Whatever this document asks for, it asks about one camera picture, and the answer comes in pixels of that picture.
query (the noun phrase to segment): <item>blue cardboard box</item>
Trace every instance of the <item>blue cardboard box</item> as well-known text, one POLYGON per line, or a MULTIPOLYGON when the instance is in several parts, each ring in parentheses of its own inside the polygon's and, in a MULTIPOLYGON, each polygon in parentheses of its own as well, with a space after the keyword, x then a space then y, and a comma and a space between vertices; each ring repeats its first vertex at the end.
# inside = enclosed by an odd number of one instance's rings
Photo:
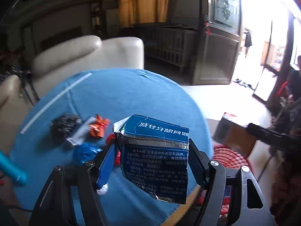
POLYGON ((155 199, 185 204, 189 128, 132 115, 113 131, 123 176, 155 199))

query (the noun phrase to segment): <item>sofa armrest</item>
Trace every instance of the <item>sofa armrest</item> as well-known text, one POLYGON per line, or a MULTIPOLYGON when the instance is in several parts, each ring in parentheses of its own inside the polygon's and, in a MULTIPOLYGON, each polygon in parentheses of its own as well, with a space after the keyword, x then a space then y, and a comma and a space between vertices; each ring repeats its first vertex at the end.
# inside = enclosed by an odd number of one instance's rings
POLYGON ((32 106, 20 95, 21 81, 11 75, 0 85, 0 150, 8 154, 15 135, 32 106))
POLYGON ((76 59, 84 57, 101 47, 101 39, 95 35, 86 35, 62 42, 34 58, 32 72, 39 78, 54 69, 76 59))
POLYGON ((102 61, 120 62, 122 68, 144 69, 144 44, 137 37, 116 37, 102 41, 102 61))

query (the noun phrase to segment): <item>blue tablecloth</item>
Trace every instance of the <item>blue tablecloth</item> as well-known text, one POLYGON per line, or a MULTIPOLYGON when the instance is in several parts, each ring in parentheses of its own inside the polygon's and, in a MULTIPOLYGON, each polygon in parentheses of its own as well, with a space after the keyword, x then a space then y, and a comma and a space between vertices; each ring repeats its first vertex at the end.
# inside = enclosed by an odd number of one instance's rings
MULTIPOLYGON (((10 156, 28 177, 26 186, 14 188, 23 208, 33 209, 55 165, 72 163, 73 150, 56 145, 49 132, 50 122, 64 112, 79 115, 83 120, 95 114, 110 119, 106 137, 112 133, 112 123, 116 121, 133 114, 150 116, 190 128, 189 138, 193 139, 198 149, 210 157, 213 154, 207 124, 200 109, 177 83, 146 70, 107 69, 90 72, 92 75, 50 105, 24 134, 18 133, 16 136, 10 156)), ((86 74, 78 73, 50 91, 31 110, 20 130, 50 100, 86 74)), ((100 147, 104 145, 105 138, 98 142, 100 147)), ((196 182, 190 168, 188 171, 189 194, 196 182)), ((154 200, 125 179, 120 167, 114 168, 108 185, 109 191, 100 201, 111 226, 159 225, 179 206, 154 200)), ((73 196, 78 224, 84 225, 76 191, 73 196)))

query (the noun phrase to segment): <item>teal handle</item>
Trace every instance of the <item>teal handle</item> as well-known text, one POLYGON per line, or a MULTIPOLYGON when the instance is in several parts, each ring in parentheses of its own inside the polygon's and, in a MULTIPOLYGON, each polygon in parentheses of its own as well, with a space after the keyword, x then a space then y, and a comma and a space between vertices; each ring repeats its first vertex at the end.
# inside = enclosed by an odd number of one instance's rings
POLYGON ((2 151, 0 151, 0 170, 19 185, 26 184, 26 173, 17 167, 2 151))

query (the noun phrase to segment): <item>cardboard box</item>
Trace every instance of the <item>cardboard box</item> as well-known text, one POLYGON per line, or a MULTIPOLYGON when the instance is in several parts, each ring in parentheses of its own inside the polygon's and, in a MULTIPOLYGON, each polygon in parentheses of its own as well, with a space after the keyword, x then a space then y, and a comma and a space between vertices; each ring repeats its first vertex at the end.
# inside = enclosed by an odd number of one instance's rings
POLYGON ((123 176, 155 199, 185 204, 189 128, 132 115, 113 131, 123 176))
POLYGON ((213 139, 247 158, 256 143, 256 138, 246 131, 250 122, 248 119, 224 113, 213 139))

